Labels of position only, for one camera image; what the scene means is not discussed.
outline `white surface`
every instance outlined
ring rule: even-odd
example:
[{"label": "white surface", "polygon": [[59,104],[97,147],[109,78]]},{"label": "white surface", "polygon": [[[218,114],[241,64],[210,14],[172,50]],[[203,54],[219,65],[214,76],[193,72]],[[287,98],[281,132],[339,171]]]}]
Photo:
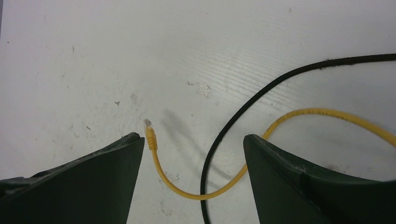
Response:
[{"label": "white surface", "polygon": [[[396,52],[394,0],[5,0],[3,10],[0,179],[143,134],[150,118],[163,168],[177,186],[199,193],[212,141],[268,82],[327,58]],[[246,134],[262,134],[294,109],[351,112],[396,133],[395,69],[347,66],[283,83],[225,137],[209,191],[243,165]],[[396,150],[344,121],[302,116],[270,141],[340,172],[396,178]],[[214,224],[258,223],[248,176],[208,204]],[[199,202],[167,189],[148,151],[128,223],[202,223]]]}]

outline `yellow ethernet cable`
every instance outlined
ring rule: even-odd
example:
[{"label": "yellow ethernet cable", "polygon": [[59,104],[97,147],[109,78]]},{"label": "yellow ethernet cable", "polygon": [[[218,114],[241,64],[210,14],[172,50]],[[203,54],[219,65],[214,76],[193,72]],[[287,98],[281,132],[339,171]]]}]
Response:
[{"label": "yellow ethernet cable", "polygon": [[[306,109],[291,111],[291,112],[281,116],[273,124],[271,124],[271,126],[266,130],[266,132],[262,136],[262,138],[267,140],[268,137],[272,134],[272,132],[281,123],[283,123],[284,121],[286,121],[292,117],[295,117],[298,115],[304,115],[304,114],[317,114],[317,115],[323,115],[323,116],[330,116],[330,117],[335,117],[335,118],[349,121],[353,124],[356,124],[362,128],[367,129],[368,131],[378,135],[379,137],[381,137],[382,139],[387,141],[389,144],[396,147],[396,137],[394,135],[392,135],[391,133],[385,131],[384,129],[382,129],[376,125],[373,125],[373,124],[369,123],[368,121],[363,120],[355,115],[352,115],[352,114],[349,114],[346,112],[337,111],[337,110],[322,109],[322,108],[306,108]],[[215,192],[212,192],[210,194],[195,195],[195,194],[187,193],[187,192],[179,189],[178,187],[176,187],[174,184],[172,184],[172,182],[170,182],[168,180],[165,173],[163,172],[161,164],[158,160],[158,155],[157,155],[158,146],[157,146],[156,134],[154,133],[154,129],[151,125],[151,122],[148,119],[144,120],[144,127],[145,127],[145,134],[146,134],[146,138],[147,138],[147,142],[148,142],[148,147],[151,150],[151,153],[153,155],[154,164],[156,166],[159,176],[161,177],[163,182],[172,191],[174,191],[176,194],[178,194],[180,196],[183,196],[183,197],[189,198],[189,199],[193,199],[193,200],[208,200],[208,199],[214,198],[216,196],[223,194],[228,189],[230,189],[233,185],[235,185],[248,170],[248,167],[245,164],[242,167],[242,169],[239,171],[239,173],[228,184],[226,184],[224,187],[222,187],[219,190],[216,190]]]}]

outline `black cable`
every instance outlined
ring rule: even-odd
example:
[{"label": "black cable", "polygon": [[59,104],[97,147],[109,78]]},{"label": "black cable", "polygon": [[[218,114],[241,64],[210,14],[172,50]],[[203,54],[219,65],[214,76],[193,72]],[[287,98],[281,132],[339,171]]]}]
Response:
[{"label": "black cable", "polygon": [[[206,194],[206,179],[208,175],[209,166],[216,151],[217,147],[219,146],[220,142],[223,140],[223,137],[228,132],[228,130],[232,127],[232,125],[239,119],[239,117],[246,111],[248,108],[253,105],[258,99],[260,99],[265,93],[270,91],[272,88],[280,84],[281,82],[285,81],[286,79],[296,76],[298,74],[312,71],[316,69],[323,69],[328,67],[335,67],[341,65],[354,65],[360,63],[369,63],[369,62],[386,62],[386,61],[396,61],[396,54],[384,54],[384,55],[369,55],[369,56],[359,56],[359,57],[347,57],[347,58],[340,58],[340,59],[331,59],[322,62],[317,62],[313,64],[309,64],[303,66],[298,69],[294,69],[289,71],[274,81],[270,82],[267,86],[262,88],[258,93],[256,93],[250,100],[248,100],[235,114],[234,116],[227,122],[224,126],[223,130],[219,133],[217,138],[214,140],[212,147],[210,148],[208,155],[206,156],[204,167],[202,169],[201,175],[201,190],[200,194]],[[206,200],[201,201],[201,209],[202,209],[202,216],[204,218],[205,224],[210,224],[208,210],[206,206]]]}]

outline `cable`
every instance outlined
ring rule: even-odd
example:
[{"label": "cable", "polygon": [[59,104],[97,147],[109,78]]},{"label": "cable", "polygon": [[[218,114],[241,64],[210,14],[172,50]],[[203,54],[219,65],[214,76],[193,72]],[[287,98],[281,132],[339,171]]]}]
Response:
[{"label": "cable", "polygon": [[[272,132],[281,123],[283,123],[284,121],[286,121],[292,117],[295,117],[298,115],[304,115],[304,114],[318,114],[318,115],[330,116],[330,117],[335,117],[335,118],[339,118],[342,120],[346,120],[348,122],[351,122],[353,124],[356,124],[360,127],[367,129],[368,131],[378,135],[379,137],[381,137],[382,139],[387,141],[389,144],[396,147],[396,136],[385,131],[384,129],[382,129],[376,125],[373,125],[370,122],[368,122],[364,119],[361,119],[355,115],[352,115],[352,114],[349,114],[346,112],[337,111],[337,110],[322,109],[322,108],[306,108],[306,109],[300,109],[300,110],[295,110],[295,111],[289,112],[289,113],[281,116],[273,124],[271,124],[271,126],[266,130],[266,132],[262,136],[262,138],[267,140],[269,138],[269,136],[272,134]],[[226,184],[224,187],[220,188],[219,190],[216,190],[213,193],[205,194],[205,195],[195,195],[195,194],[187,193],[187,192],[179,189],[178,187],[176,187],[174,184],[172,184],[172,182],[166,177],[165,173],[162,170],[161,164],[158,160],[158,155],[157,155],[158,146],[157,146],[157,142],[156,142],[156,136],[154,133],[154,129],[151,126],[151,122],[148,119],[144,120],[144,123],[145,123],[145,129],[146,129],[147,142],[148,142],[149,148],[151,150],[151,153],[153,155],[153,161],[156,166],[157,172],[158,172],[159,176],[161,177],[161,179],[163,180],[163,182],[172,191],[174,191],[176,194],[178,194],[180,196],[183,196],[183,197],[189,198],[189,199],[193,199],[193,200],[207,200],[207,199],[214,198],[216,196],[223,194],[224,192],[229,190],[232,186],[234,186],[248,170],[248,167],[245,164],[242,167],[242,169],[239,171],[239,173],[228,184]]]},{"label": "cable", "polygon": [[[206,156],[204,167],[202,168],[202,175],[201,175],[201,184],[200,184],[200,194],[204,195],[206,193],[206,179],[208,175],[208,170],[210,163],[212,161],[213,155],[219,146],[220,142],[223,140],[225,134],[228,130],[232,127],[232,125],[239,119],[242,114],[248,110],[248,108],[253,105],[258,99],[260,99],[265,93],[270,91],[272,88],[280,84],[281,82],[285,81],[286,79],[296,76],[298,74],[316,70],[316,69],[323,69],[328,67],[335,67],[335,66],[342,66],[342,65],[354,65],[359,63],[370,63],[370,62],[386,62],[386,61],[395,61],[396,54],[383,54],[383,55],[369,55],[369,56],[359,56],[359,57],[347,57],[347,58],[340,58],[340,59],[332,59],[327,61],[322,61],[318,63],[309,64],[298,69],[294,69],[289,71],[274,81],[270,82],[264,88],[262,88],[258,93],[256,93],[250,100],[248,100],[227,122],[221,132],[218,134],[216,139],[214,140],[208,155]],[[202,217],[204,219],[205,224],[210,224],[208,210],[206,206],[206,201],[201,201],[201,209],[202,209]]]}]

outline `scratched white surface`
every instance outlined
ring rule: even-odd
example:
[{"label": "scratched white surface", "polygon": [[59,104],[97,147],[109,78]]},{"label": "scratched white surface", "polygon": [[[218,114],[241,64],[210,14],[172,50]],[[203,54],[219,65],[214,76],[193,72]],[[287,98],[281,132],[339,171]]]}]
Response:
[{"label": "scratched white surface", "polygon": [[[30,176],[153,122],[159,157],[199,193],[223,125],[277,76],[327,58],[396,52],[396,1],[5,0],[0,39],[0,179]],[[357,114],[396,133],[396,63],[318,70],[257,102],[212,162],[209,191],[244,164],[242,140],[294,109]],[[302,116],[270,141],[339,172],[396,178],[396,150],[344,121]],[[209,201],[212,223],[258,223],[248,175]],[[128,223],[202,223],[144,152]]]}]

